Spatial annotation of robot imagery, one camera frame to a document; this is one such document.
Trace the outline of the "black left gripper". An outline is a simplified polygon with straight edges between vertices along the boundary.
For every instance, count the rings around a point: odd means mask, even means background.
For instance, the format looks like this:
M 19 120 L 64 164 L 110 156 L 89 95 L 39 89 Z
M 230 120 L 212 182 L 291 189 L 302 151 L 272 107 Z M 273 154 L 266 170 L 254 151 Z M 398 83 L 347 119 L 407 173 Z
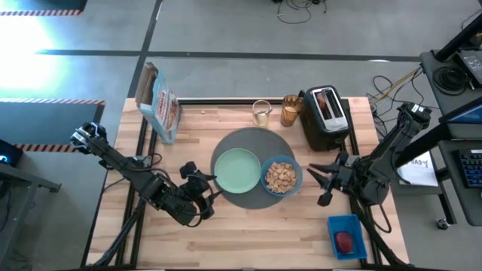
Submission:
M 194 161 L 187 162 L 179 171 L 182 179 L 186 179 L 181 185 L 185 196 L 197 204 L 202 219 L 209 219 L 213 216 L 213 201 L 223 193 L 223 190 L 213 193 L 209 184 L 209 181 L 215 180 L 217 176 L 203 174 Z

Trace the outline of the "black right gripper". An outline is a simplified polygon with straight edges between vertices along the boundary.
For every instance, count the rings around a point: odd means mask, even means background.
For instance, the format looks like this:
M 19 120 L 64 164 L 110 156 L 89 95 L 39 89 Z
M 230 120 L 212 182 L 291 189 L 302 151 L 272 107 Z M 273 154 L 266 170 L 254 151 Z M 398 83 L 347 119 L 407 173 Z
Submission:
M 325 192 L 319 197 L 317 204 L 319 206 L 328 206 L 333 197 L 332 190 L 338 190 L 349 196 L 350 199 L 360 200 L 357 194 L 357 181 L 355 165 L 359 161 L 359 156 L 349 155 L 346 151 L 341 151 L 332 164 L 322 165 L 310 163 L 307 169 L 308 173 L 314 177 L 320 187 Z M 325 177 L 318 172 L 329 174 Z

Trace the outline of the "blue bowl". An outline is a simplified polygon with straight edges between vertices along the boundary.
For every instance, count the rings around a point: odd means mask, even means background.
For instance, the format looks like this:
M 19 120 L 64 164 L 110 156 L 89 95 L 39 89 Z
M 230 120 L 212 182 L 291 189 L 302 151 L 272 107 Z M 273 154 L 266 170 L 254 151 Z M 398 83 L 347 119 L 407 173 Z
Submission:
M 270 190 L 267 189 L 267 183 L 264 179 L 265 179 L 265 176 L 267 174 L 268 168 L 270 167 L 270 165 L 273 162 L 291 163 L 294 166 L 294 170 L 296 171 L 296 174 L 297 174 L 297 183 L 296 183 L 296 186 L 295 186 L 294 190 L 292 190 L 288 193 L 274 193 L 274 192 L 271 192 Z M 292 157 L 288 157 L 288 156 L 284 156 L 284 155 L 271 157 L 268 160 L 266 160 L 264 162 L 264 165 L 261 167 L 261 184 L 268 193 L 271 193 L 274 196 L 280 196 L 280 197 L 291 196 L 291 195 L 297 193 L 297 191 L 300 189 L 300 187 L 302 185 L 302 182 L 303 182 L 302 168 L 299 166 L 297 161 Z

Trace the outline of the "amber faceted tumbler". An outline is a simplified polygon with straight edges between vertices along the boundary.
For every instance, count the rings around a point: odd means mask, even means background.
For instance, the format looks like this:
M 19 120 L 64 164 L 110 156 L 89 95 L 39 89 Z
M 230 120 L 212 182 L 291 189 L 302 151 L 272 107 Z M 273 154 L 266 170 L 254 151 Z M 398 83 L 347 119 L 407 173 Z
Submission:
M 303 108 L 303 99 L 296 95 L 285 96 L 282 100 L 282 113 L 280 123 L 283 126 L 292 126 Z

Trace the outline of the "red apple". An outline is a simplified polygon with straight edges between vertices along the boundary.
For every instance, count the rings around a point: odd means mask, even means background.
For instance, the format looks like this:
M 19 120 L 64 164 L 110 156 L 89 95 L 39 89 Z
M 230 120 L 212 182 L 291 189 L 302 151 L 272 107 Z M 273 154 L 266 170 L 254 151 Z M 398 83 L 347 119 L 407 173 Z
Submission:
M 338 231 L 334 234 L 335 248 L 340 254 L 354 252 L 353 239 L 348 231 Z

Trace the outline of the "blue cinnamon squares cereal box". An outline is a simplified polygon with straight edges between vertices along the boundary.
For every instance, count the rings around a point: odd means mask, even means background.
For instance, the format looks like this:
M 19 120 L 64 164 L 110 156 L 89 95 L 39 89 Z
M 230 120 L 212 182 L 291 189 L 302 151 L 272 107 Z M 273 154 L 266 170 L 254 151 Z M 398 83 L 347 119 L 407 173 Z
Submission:
M 164 74 L 152 63 L 142 67 L 135 101 L 138 110 L 161 138 L 173 145 L 182 115 L 182 107 Z

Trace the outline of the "pale green plate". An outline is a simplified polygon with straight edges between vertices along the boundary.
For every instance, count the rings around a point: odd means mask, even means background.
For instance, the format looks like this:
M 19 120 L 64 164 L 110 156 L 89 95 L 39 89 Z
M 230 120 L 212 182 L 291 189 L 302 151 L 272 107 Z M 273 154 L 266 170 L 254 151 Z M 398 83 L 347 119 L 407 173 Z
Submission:
M 251 152 L 233 148 L 215 161 L 214 175 L 218 186 L 228 192 L 241 194 L 252 190 L 261 177 L 261 163 Z

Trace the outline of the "cereal squares heap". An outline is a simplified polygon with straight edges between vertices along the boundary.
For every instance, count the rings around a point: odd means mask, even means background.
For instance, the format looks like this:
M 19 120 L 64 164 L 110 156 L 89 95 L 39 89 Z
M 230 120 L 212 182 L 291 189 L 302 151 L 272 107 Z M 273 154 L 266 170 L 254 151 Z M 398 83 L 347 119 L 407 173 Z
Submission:
M 288 193 L 296 186 L 297 174 L 291 163 L 273 162 L 264 180 L 267 183 L 267 189 L 271 192 Z

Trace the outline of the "blue plastic bin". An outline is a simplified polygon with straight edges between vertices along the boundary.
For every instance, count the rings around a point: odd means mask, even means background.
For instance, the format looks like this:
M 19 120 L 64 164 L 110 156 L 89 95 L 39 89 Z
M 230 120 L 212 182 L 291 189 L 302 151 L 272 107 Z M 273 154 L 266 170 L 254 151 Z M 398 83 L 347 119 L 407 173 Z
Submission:
M 368 256 L 362 234 L 360 221 L 356 215 L 331 216 L 327 221 L 328 235 L 331 240 L 334 256 L 338 260 L 365 260 Z M 342 250 L 337 235 L 349 235 L 351 250 Z

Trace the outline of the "grey round woven placemat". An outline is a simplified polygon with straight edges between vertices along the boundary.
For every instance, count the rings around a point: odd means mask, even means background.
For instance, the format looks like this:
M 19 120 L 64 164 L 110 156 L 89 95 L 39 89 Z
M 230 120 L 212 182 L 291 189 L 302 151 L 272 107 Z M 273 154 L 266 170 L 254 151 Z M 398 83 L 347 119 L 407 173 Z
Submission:
M 251 151 L 263 166 L 271 157 L 287 156 L 294 158 L 293 151 L 288 142 L 280 135 L 263 128 L 243 128 L 226 135 L 213 151 L 210 169 L 214 175 L 215 162 L 225 152 L 233 148 L 243 148 Z M 261 181 L 250 191 L 236 194 L 223 192 L 222 196 L 230 203 L 244 209 L 265 209 L 274 206 L 282 200 L 263 188 Z

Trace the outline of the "white paper sheet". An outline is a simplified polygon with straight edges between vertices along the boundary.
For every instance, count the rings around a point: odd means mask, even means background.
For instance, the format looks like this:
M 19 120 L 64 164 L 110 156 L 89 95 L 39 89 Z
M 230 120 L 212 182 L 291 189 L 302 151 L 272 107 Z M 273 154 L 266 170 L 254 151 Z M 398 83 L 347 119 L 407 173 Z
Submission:
M 432 155 L 429 151 L 414 158 L 409 163 L 398 168 L 398 174 L 407 181 L 399 181 L 401 185 L 437 187 L 438 181 L 435 174 Z

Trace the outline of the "grey side desk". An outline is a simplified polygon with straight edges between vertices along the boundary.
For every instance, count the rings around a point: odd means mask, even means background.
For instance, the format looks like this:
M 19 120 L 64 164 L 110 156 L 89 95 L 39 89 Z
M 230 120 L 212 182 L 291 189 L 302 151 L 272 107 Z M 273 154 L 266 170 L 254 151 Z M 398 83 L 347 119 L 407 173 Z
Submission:
M 482 100 L 482 94 L 468 90 L 459 96 L 442 93 L 436 87 L 433 73 L 438 68 L 453 67 L 453 62 L 439 62 L 430 52 L 422 53 L 420 58 L 423 71 L 443 115 L 449 114 L 451 111 L 476 99 Z M 479 150 L 482 154 L 482 124 L 444 123 L 441 121 L 418 140 L 422 142 L 424 151 L 429 151 L 435 147 L 439 149 L 445 167 L 437 171 L 438 180 L 450 179 L 452 181 L 468 224 L 473 227 L 482 227 L 482 188 L 467 188 L 464 186 L 462 169 L 456 161 L 458 150 Z

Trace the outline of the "black keyboard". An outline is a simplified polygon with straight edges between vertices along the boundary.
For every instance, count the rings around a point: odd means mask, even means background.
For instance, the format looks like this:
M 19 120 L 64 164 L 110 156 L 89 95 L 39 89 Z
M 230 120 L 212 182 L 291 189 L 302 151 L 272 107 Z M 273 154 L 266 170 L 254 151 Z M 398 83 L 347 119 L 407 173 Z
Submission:
M 464 185 L 467 188 L 482 188 L 482 149 L 460 150 L 457 157 Z

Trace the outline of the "dark side table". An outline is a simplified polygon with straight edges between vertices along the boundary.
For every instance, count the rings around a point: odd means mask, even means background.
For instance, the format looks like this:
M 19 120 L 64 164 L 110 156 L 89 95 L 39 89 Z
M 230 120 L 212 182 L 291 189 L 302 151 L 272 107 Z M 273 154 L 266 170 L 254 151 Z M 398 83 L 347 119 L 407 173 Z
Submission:
M 0 271 L 20 236 L 21 224 L 40 187 L 57 193 L 61 184 L 0 163 Z

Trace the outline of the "black device with blue light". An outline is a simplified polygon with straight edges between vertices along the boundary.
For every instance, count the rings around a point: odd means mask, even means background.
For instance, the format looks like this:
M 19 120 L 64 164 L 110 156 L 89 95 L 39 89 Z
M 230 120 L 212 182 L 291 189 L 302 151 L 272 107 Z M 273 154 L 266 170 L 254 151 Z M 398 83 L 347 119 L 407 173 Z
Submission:
M 0 163 L 16 167 L 23 155 L 23 151 L 0 139 Z

